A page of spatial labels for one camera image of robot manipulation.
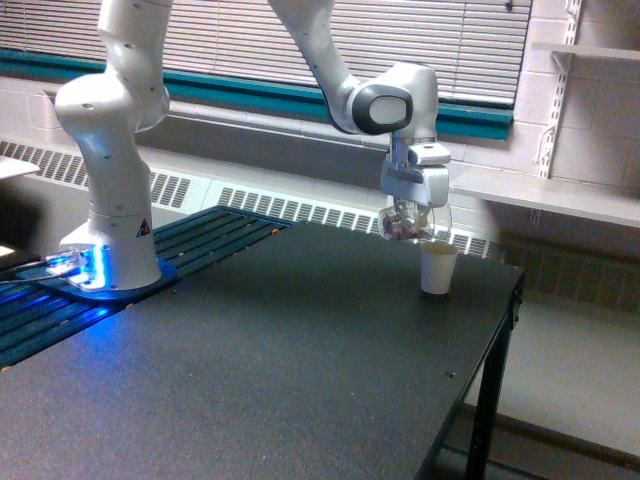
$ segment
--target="window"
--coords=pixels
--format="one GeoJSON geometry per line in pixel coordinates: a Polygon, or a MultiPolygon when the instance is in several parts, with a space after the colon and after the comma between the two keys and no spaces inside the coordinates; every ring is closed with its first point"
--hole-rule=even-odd
{"type": "MultiPolygon", "coordinates": [[[[100,3],[7,0],[0,48],[104,60],[100,3]]],[[[531,0],[336,0],[332,30],[362,79],[421,62],[437,70],[442,99],[510,106],[530,9],[531,0]]],[[[315,85],[267,0],[174,0],[164,66],[315,85]]]]}

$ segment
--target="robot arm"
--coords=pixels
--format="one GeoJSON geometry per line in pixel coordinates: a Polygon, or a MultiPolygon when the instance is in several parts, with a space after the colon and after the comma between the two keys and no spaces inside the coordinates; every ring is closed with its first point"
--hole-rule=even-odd
{"type": "Polygon", "coordinates": [[[322,89],[335,126],[346,133],[391,133],[382,191],[428,211],[447,203],[449,152],[436,143],[438,83],[427,66],[397,63],[361,83],[331,39],[333,0],[269,0],[322,89]]]}
{"type": "Polygon", "coordinates": [[[162,51],[171,5],[104,0],[98,31],[107,68],[65,84],[56,97],[58,119],[78,143],[89,177],[89,220],[61,242],[92,252],[93,266],[68,278],[83,290],[131,290],[160,278],[149,167],[134,134],[155,126],[169,108],[162,51]]]}

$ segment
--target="paper cup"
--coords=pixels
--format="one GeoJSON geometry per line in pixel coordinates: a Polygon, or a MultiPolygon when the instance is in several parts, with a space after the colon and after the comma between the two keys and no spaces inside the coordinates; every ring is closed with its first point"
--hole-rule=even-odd
{"type": "Polygon", "coordinates": [[[420,247],[422,249],[420,288],[433,295],[447,293],[451,286],[458,249],[444,242],[426,242],[420,247]]]}

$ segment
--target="wall shelf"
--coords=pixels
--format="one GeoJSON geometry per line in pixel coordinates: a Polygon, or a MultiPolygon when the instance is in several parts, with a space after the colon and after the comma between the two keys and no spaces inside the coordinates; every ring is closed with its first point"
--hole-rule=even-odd
{"type": "Polygon", "coordinates": [[[562,43],[533,42],[534,50],[546,50],[554,55],[556,63],[565,68],[566,62],[562,57],[576,55],[587,58],[602,58],[609,60],[625,60],[640,62],[640,51],[622,50],[618,48],[590,47],[582,45],[565,45],[562,43]]]}
{"type": "Polygon", "coordinates": [[[460,164],[451,173],[452,193],[640,228],[637,192],[460,164]]]}
{"type": "Polygon", "coordinates": [[[19,175],[28,175],[40,170],[35,165],[22,160],[15,160],[0,155],[0,180],[5,178],[17,177],[19,175]]]}

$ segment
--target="blue led light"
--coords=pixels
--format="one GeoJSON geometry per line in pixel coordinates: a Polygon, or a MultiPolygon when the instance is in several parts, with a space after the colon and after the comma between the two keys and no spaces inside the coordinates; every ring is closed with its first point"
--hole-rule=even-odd
{"type": "Polygon", "coordinates": [[[103,287],[107,283],[106,278],[106,268],[104,262],[104,247],[102,245],[96,245],[91,249],[91,254],[93,257],[93,282],[98,286],[103,287]]]}

